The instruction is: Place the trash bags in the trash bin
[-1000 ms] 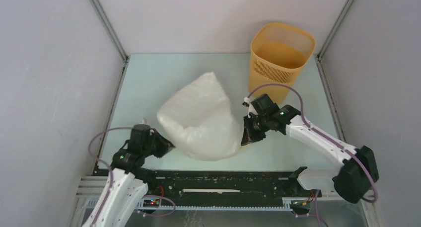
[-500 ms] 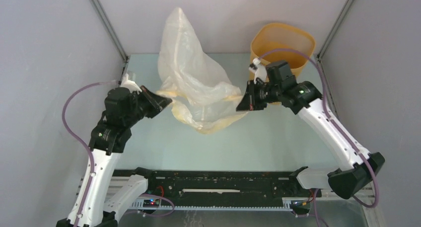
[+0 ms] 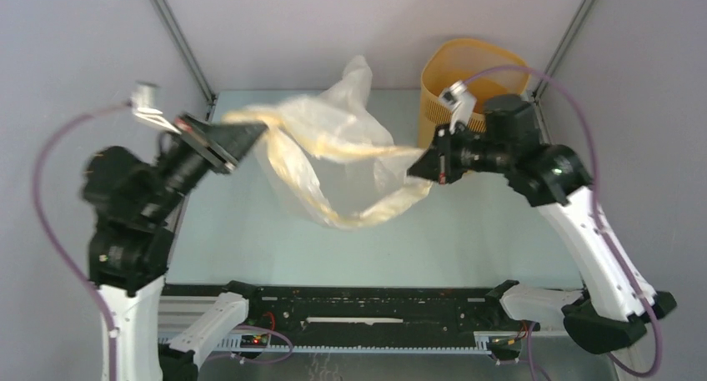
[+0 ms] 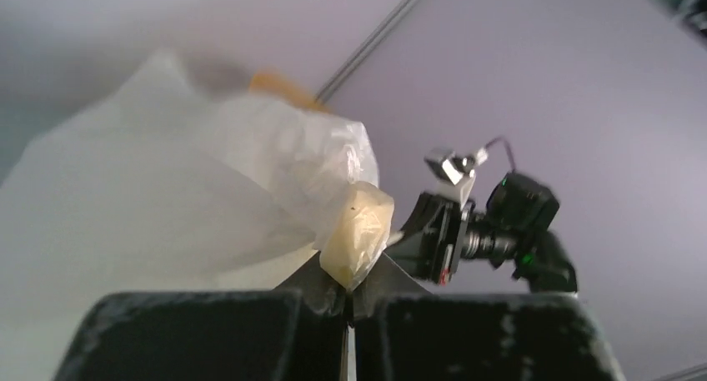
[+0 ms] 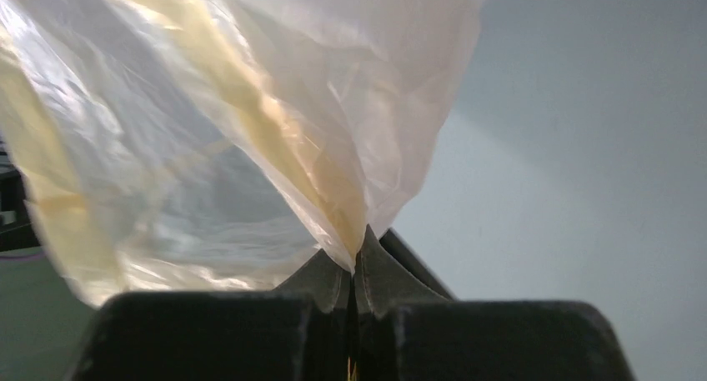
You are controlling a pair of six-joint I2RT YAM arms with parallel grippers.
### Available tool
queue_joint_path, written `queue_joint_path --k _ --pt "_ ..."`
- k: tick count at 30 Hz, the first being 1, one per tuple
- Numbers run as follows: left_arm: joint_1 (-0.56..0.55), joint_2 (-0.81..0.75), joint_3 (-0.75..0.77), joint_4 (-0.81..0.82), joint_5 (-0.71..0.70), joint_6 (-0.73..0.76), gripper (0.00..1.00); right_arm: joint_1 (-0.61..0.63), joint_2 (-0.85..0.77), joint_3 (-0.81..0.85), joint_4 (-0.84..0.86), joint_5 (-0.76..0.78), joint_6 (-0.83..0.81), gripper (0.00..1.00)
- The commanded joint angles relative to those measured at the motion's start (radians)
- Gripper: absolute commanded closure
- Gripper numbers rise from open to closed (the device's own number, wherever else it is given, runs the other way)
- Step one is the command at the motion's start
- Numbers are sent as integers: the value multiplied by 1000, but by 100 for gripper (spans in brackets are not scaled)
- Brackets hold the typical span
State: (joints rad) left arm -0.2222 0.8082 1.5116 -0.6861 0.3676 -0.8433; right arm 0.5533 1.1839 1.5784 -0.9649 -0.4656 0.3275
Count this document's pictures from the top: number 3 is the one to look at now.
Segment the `translucent white yellow trash bag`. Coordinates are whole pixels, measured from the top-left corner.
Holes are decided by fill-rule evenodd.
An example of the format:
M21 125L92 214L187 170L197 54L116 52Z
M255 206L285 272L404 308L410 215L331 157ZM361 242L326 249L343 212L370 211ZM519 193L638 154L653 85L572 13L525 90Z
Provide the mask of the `translucent white yellow trash bag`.
M367 109L372 70L352 58L318 95L226 112L222 124L262 123L253 152L282 203L328 228L385 223L426 198L428 180L409 176L422 148L398 145Z

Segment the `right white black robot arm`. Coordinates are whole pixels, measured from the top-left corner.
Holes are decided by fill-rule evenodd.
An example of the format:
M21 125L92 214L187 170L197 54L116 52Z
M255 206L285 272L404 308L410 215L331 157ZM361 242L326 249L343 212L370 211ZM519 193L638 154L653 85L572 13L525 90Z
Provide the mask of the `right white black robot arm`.
M594 184L579 156L543 141L530 103L515 94L491 98L478 133L464 124L475 105L472 95L446 91L439 101L451 117L437 126L409 175L440 184L467 172L503 175L558 232L584 283L559 291L507 281L484 308L490 326L506 329L516 320L559 326L583 350L604 354L634 345L652 318L675 309L672 294L655 290L628 259L594 204Z

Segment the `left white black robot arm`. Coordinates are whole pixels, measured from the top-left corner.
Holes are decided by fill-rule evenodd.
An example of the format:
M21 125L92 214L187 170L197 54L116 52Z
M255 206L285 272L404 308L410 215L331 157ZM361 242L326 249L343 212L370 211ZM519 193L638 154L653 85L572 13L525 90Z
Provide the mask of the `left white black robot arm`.
M106 380L195 380L218 342L241 325L260 324L253 285L232 281L213 305L167 343L158 341L158 309L175 234L168 217L209 173L229 174L267 126L206 123L179 116L168 151L145 163L126 148L96 153L83 200L96 214L88 278L103 312Z

